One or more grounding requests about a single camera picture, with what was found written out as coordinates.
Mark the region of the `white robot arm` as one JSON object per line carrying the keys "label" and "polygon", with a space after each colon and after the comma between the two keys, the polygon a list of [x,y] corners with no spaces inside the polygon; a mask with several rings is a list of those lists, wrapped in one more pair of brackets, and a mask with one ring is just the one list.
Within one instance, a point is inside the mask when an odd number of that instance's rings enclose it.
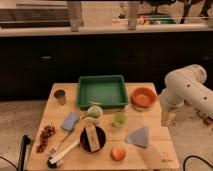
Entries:
{"label": "white robot arm", "polygon": [[213,90],[204,85],[206,79],[206,70],[198,64],[173,70],[165,76],[165,88],[159,95],[163,126],[167,125],[169,115],[180,109],[185,101],[213,119]]}

